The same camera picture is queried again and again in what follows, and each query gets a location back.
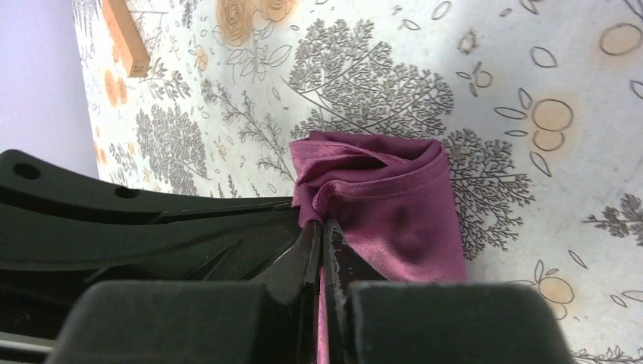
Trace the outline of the purple cloth napkin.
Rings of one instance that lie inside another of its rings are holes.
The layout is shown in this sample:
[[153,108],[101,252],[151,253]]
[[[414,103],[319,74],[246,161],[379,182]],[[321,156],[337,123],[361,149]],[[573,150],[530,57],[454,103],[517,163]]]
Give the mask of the purple cloth napkin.
[[290,144],[299,223],[335,220],[391,281],[461,283],[450,166],[437,140],[314,131]]

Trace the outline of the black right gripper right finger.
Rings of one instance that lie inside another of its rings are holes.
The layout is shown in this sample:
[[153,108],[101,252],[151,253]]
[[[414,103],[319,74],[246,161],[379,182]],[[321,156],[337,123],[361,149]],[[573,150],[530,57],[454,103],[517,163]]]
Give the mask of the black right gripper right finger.
[[513,284],[388,281],[324,228],[328,358],[332,363],[570,363],[548,305]]

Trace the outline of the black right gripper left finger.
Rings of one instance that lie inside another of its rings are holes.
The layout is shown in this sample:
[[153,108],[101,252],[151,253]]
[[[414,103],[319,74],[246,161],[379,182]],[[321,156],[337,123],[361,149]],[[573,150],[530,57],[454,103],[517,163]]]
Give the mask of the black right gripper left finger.
[[77,301],[49,363],[310,363],[321,228],[249,281],[104,281]]

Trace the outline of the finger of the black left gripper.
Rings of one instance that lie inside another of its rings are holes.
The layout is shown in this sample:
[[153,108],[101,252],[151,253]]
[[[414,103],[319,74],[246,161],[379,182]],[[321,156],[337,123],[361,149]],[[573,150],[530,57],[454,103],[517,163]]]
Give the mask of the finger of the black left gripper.
[[255,277],[300,234],[288,197],[136,190],[1,154],[1,330],[54,339],[100,281]]

